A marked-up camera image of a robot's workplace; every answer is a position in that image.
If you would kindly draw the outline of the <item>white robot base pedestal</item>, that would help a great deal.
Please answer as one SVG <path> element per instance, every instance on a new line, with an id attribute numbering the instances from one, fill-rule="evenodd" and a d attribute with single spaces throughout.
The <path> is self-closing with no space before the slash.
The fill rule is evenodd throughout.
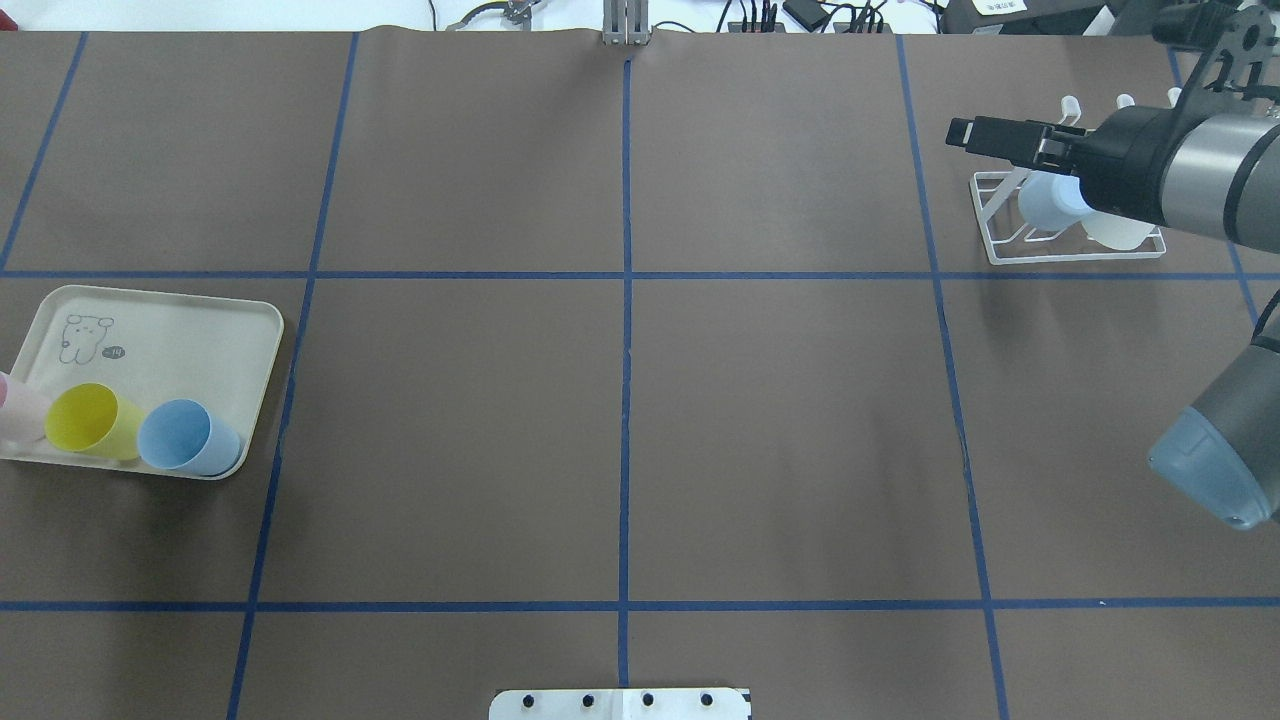
<path id="1" fill-rule="evenodd" d="M 512 689 L 489 719 L 751 719 L 750 691 L 730 687 Z"/>

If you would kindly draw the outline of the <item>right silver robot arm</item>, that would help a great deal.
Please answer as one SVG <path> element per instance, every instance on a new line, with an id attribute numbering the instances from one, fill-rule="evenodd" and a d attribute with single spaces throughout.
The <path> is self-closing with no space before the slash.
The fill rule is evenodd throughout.
<path id="1" fill-rule="evenodd" d="M 1277 122 L 1247 113 L 1117 109 L 1093 129 L 956 117 L 945 141 L 1030 176 L 1070 179 L 1096 214 L 1277 252 Z M 1277 300 L 1240 352 L 1155 441 L 1149 468 L 1225 527 L 1277 521 Z"/>

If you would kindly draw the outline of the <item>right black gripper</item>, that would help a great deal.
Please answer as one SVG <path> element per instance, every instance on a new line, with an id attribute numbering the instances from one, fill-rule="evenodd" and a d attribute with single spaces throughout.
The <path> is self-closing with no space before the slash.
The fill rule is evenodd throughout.
<path id="1" fill-rule="evenodd" d="M 1162 217 L 1161 188 L 1187 126 L 1176 109 L 1132 106 L 1097 129 L 995 117 L 954 118 L 946 143 L 1015 167 L 1070 167 L 1097 211 Z"/>

